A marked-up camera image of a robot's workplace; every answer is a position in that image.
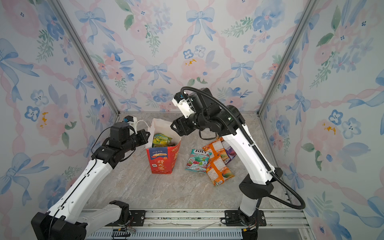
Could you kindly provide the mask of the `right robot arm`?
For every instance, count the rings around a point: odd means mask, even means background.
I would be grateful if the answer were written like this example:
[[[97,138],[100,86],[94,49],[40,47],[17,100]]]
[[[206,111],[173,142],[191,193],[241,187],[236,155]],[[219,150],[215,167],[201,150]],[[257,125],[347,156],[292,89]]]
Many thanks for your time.
[[[184,91],[174,95],[172,102],[183,115],[173,121],[171,129],[181,137],[195,130],[208,129],[233,148],[248,172],[239,185],[243,194],[239,219],[242,225],[253,227],[259,220],[262,198],[271,196],[272,183],[283,172],[265,159],[251,137],[244,117],[234,105],[224,105],[207,88],[188,90],[192,91],[190,95]]]

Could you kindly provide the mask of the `red paper gift bag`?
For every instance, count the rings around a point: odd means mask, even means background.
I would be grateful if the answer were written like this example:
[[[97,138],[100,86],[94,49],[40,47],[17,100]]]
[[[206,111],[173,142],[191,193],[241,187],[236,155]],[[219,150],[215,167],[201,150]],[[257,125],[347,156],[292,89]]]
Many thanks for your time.
[[[149,128],[150,138],[145,148],[153,174],[171,174],[176,164],[182,138],[171,128],[171,124],[171,122],[162,119],[153,119]],[[173,147],[153,148],[152,141],[157,133],[171,137],[175,145]]]

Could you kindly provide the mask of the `small green snack bag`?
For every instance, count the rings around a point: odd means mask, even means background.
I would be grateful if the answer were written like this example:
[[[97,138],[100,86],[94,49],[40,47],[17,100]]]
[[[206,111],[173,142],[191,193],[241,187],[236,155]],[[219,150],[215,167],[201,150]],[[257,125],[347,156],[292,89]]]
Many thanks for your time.
[[[172,138],[164,134],[157,133],[154,135],[152,141],[153,148],[173,147],[175,144],[172,142]]]

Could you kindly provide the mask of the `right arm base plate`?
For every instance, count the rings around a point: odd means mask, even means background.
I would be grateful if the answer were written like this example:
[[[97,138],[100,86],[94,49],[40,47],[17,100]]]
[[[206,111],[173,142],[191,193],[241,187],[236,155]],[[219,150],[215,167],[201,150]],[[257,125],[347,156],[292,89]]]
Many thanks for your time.
[[[257,224],[259,227],[267,225],[264,212],[258,210],[251,217],[241,213],[240,210],[226,210],[225,216],[221,219],[221,223],[229,227],[252,227]]]

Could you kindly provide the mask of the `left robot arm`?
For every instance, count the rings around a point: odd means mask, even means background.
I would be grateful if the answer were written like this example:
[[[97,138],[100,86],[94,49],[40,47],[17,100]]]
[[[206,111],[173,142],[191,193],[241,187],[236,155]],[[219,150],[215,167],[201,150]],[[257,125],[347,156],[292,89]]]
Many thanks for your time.
[[[126,228],[134,219],[127,203],[112,201],[84,217],[81,212],[103,179],[118,163],[128,159],[126,153],[147,144],[150,135],[129,123],[115,123],[110,128],[110,136],[92,154],[86,169],[70,189],[46,213],[33,217],[31,224],[37,239],[84,240],[111,223]]]

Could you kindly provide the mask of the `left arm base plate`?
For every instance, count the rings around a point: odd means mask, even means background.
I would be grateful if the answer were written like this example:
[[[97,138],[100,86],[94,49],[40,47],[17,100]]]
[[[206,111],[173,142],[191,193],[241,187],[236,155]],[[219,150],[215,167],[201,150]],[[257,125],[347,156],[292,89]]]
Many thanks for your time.
[[[124,210],[118,225],[130,227],[143,227],[145,221],[145,210]]]

